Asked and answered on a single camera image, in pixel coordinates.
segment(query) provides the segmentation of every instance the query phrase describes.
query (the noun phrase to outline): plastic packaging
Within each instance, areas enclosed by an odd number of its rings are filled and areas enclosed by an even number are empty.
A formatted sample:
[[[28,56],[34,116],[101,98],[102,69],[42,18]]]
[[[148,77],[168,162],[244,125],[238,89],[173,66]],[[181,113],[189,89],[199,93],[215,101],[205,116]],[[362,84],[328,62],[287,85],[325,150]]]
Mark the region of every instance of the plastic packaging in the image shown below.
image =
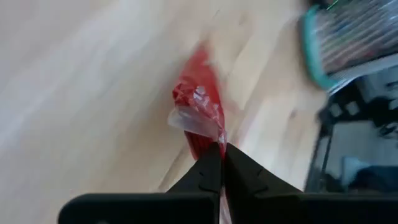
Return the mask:
[[[168,123],[185,130],[192,155],[198,159],[213,141],[226,149],[224,111],[218,80],[206,44],[201,44],[186,62],[173,89],[174,110]]]

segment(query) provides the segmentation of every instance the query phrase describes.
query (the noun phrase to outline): red object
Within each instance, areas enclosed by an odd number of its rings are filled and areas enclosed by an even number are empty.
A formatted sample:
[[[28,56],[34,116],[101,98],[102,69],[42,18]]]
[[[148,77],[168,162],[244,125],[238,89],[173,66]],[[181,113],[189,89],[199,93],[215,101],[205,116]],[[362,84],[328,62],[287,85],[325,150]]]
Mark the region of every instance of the red object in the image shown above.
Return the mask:
[[[202,44],[186,62],[173,90],[173,99],[177,108],[187,106],[218,127],[217,139],[185,131],[195,159],[200,158],[213,141],[218,141],[223,156],[226,148],[224,111],[218,93],[215,70],[209,61],[208,51]]]

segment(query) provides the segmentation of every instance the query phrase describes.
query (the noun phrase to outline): wooden floor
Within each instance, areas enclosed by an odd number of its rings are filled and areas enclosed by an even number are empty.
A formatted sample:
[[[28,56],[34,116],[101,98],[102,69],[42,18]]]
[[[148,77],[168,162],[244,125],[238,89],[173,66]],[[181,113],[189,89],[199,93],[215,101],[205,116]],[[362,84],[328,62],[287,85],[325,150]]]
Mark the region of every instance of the wooden floor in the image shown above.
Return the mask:
[[[1,223],[55,223],[86,192],[167,190],[193,163],[166,120],[201,39],[229,140],[302,189],[326,99],[303,67],[305,2],[1,1]]]

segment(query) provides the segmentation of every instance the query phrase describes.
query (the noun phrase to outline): red plastic bag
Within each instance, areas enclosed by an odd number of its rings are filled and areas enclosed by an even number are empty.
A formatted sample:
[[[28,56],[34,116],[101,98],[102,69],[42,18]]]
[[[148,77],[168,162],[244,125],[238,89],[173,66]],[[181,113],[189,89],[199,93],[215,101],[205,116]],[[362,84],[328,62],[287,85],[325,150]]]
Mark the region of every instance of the red plastic bag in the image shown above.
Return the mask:
[[[185,130],[193,157],[198,159],[213,141],[220,144],[224,157],[224,111],[205,44],[186,62],[173,90],[173,99],[175,109],[169,116],[169,124]]]

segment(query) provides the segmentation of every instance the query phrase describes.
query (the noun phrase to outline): clear plastic wrap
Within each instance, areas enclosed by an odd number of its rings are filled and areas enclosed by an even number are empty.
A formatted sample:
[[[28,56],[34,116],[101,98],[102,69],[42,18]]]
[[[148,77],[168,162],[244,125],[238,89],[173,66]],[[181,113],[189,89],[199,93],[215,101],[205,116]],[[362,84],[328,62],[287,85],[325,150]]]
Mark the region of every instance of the clear plastic wrap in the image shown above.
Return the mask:
[[[185,130],[192,155],[198,159],[216,141],[221,154],[226,149],[224,111],[215,69],[205,43],[186,62],[173,89],[174,110],[168,123]]]

